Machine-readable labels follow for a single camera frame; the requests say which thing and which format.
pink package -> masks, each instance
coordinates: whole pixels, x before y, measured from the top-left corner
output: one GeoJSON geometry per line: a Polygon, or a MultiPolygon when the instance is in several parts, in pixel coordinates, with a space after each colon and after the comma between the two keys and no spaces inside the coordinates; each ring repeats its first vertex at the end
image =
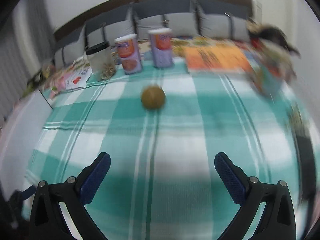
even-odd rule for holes
{"type": "Polygon", "coordinates": [[[61,91],[85,88],[91,73],[92,69],[87,60],[81,58],[74,62],[72,66],[61,72],[60,75],[53,80],[50,98],[54,98],[61,91]]]}
{"type": "Polygon", "coordinates": [[[141,57],[135,33],[115,39],[119,57],[125,74],[142,70],[141,57]]]}
{"type": "Polygon", "coordinates": [[[152,57],[155,67],[171,67],[172,60],[172,46],[171,36],[172,30],[169,28],[161,28],[149,31],[152,57]]]}

red fruit image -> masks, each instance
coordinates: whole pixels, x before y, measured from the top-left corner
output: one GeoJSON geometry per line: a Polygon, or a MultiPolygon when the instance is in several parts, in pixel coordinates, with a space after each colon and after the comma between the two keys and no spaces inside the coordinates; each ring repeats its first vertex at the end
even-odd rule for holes
{"type": "Polygon", "coordinates": [[[158,49],[164,50],[169,49],[171,47],[171,37],[165,34],[157,34],[156,35],[156,47],[158,49]]]}
{"type": "Polygon", "coordinates": [[[134,52],[134,45],[132,43],[132,40],[118,43],[117,48],[120,58],[129,57],[134,52]]]}

table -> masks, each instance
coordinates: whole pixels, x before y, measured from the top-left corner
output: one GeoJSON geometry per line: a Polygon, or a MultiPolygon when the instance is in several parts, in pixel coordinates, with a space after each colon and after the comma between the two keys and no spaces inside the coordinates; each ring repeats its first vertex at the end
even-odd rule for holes
{"type": "MultiPolygon", "coordinates": [[[[159,70],[146,60],[143,72],[127,76],[120,68],[109,81],[92,76],[87,88],[57,96],[27,181],[63,182],[100,152],[109,153],[111,168],[86,209],[112,240],[217,239],[239,208],[214,168],[221,151],[261,182],[285,180],[296,208],[298,164],[287,114],[297,100],[291,90],[284,86],[270,100],[243,77],[190,75],[181,58],[174,61],[159,70]],[[142,107],[141,90],[150,84],[166,93],[159,111],[142,107]]],[[[312,121],[310,132],[318,156],[312,121]]]]}

plaid tablecloth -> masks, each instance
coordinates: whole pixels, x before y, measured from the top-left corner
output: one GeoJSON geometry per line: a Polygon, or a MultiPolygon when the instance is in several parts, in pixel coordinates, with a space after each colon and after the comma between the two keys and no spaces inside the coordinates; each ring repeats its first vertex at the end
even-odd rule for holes
{"type": "MultiPolygon", "coordinates": [[[[218,152],[262,182],[285,180],[297,207],[291,102],[288,87],[271,100],[242,77],[190,75],[180,59],[165,70],[146,61],[141,73],[119,69],[109,81],[91,77],[87,88],[59,95],[26,179],[63,182],[107,152],[111,168],[86,208],[108,239],[217,239],[239,208],[215,171],[218,152]],[[159,111],[142,107],[141,91],[150,84],[166,94],[159,111]]],[[[318,156],[319,137],[310,127],[318,156]]]]}

ball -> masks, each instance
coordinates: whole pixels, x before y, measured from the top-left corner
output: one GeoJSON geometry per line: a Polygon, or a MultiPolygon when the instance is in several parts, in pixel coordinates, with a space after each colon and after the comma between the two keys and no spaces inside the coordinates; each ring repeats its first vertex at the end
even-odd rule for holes
{"type": "Polygon", "coordinates": [[[148,110],[160,109],[165,103],[165,93],[159,86],[148,86],[142,91],[141,102],[148,110]]]}

